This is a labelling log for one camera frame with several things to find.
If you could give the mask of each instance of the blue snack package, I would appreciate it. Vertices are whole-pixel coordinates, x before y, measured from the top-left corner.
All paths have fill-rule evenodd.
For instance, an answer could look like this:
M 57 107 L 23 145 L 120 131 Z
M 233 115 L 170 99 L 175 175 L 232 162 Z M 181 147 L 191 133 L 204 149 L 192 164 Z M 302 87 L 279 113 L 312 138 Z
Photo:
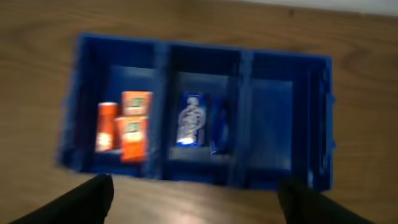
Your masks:
M 228 153 L 228 111 L 225 99 L 212 98 L 210 110 L 210 153 L 211 155 Z
M 208 97 L 202 93 L 183 93 L 178 114 L 177 146 L 204 146 Z

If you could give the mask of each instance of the blue storage container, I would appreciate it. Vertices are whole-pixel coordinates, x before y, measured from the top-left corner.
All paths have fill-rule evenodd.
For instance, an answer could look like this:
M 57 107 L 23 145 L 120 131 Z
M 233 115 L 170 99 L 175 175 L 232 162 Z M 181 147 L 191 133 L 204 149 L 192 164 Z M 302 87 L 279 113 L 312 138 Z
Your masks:
M 73 170 L 246 189 L 276 189 L 288 176 L 332 186 L 329 57 L 85 34 L 71 84 L 57 159 Z M 126 90 L 153 92 L 142 163 L 95 153 L 98 103 L 120 103 Z M 175 147 L 185 91 L 226 99 L 230 154 Z

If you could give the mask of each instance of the empty compartment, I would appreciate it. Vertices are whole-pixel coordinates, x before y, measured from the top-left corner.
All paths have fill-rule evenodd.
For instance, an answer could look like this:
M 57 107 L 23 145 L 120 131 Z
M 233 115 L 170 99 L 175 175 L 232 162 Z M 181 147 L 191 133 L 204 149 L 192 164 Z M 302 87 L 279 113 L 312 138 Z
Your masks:
M 325 141 L 329 72 L 327 57 L 254 53 L 246 187 L 276 189 L 277 181 L 290 175 L 314 187 L 330 174 L 331 157 L 325 157 L 330 148 Z M 324 174 L 319 160 L 327 163 Z M 330 183 L 315 187 L 328 189 Z
M 116 102 L 121 93 L 153 91 L 155 45 L 151 41 L 84 35 L 69 100 L 61 163 L 82 172 L 141 176 L 141 164 L 122 163 L 120 150 L 95 152 L 98 103 Z
M 169 92 L 162 144 L 162 179 L 191 180 L 219 185 L 227 182 L 230 155 L 212 156 L 208 138 L 205 138 L 203 147 L 177 147 L 177 120 L 182 93 L 222 96 L 226 100 L 230 117 L 229 146 L 232 147 L 236 132 L 240 58 L 241 52 L 235 49 L 188 44 L 170 46 Z

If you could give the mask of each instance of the white logo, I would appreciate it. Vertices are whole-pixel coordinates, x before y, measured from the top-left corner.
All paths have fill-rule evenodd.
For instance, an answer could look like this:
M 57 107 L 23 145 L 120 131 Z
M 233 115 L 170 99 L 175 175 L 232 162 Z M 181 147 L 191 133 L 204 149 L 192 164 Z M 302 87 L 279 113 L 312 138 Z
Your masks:
M 189 97 L 188 106 L 178 116 L 177 142 L 192 144 L 196 141 L 197 131 L 205 125 L 206 113 L 199 107 L 198 98 Z

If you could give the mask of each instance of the wooden surface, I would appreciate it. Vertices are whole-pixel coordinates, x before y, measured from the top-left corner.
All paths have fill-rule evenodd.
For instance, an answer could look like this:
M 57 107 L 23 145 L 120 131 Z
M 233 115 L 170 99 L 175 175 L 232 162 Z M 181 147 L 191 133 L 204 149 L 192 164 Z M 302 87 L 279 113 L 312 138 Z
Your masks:
M 88 179 L 53 165 L 80 32 L 333 57 L 334 189 L 379 223 L 398 223 L 398 19 L 188 0 L 0 2 L 0 222 Z M 270 192 L 115 177 L 107 223 L 283 223 Z

